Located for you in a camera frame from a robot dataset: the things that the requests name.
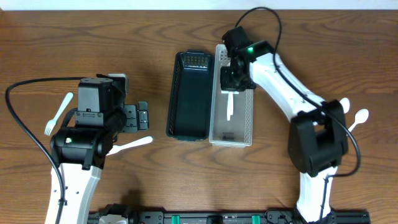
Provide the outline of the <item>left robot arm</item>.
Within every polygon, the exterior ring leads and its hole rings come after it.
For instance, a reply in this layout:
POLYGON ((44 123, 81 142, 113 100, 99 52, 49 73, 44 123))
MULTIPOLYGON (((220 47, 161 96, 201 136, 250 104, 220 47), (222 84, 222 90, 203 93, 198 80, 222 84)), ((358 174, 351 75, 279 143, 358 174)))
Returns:
POLYGON ((50 141, 56 166, 51 171, 46 223, 86 223, 106 156, 118 134, 148 130, 148 104, 127 105, 128 88, 125 74, 80 80, 75 125, 62 125, 50 141))

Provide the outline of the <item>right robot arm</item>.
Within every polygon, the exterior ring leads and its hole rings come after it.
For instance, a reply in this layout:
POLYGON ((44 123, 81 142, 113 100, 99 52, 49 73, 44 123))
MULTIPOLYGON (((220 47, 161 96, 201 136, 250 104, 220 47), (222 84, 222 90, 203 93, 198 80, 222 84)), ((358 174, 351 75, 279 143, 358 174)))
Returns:
POLYGON ((320 223, 330 214, 331 182, 348 152, 341 125, 343 106, 311 92, 287 69, 265 40, 249 40, 239 26, 222 36, 230 64, 221 68, 221 89, 244 91, 260 86, 289 120, 288 153, 300 172, 296 209, 304 223, 320 223))

